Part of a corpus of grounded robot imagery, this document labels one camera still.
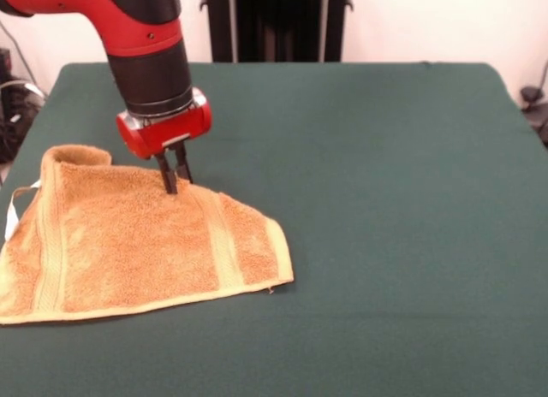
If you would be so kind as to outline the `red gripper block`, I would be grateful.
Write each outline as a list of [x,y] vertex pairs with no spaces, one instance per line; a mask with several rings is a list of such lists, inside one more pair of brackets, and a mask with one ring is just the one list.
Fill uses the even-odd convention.
[[[176,174],[190,183],[194,182],[186,146],[182,141],[207,133],[212,125],[211,107],[206,96],[197,87],[193,88],[192,94],[191,104],[172,116],[138,118],[124,111],[116,117],[118,131],[127,148],[142,159],[155,156],[165,191],[171,195],[177,194]],[[164,153],[172,147],[176,157],[176,174]]]

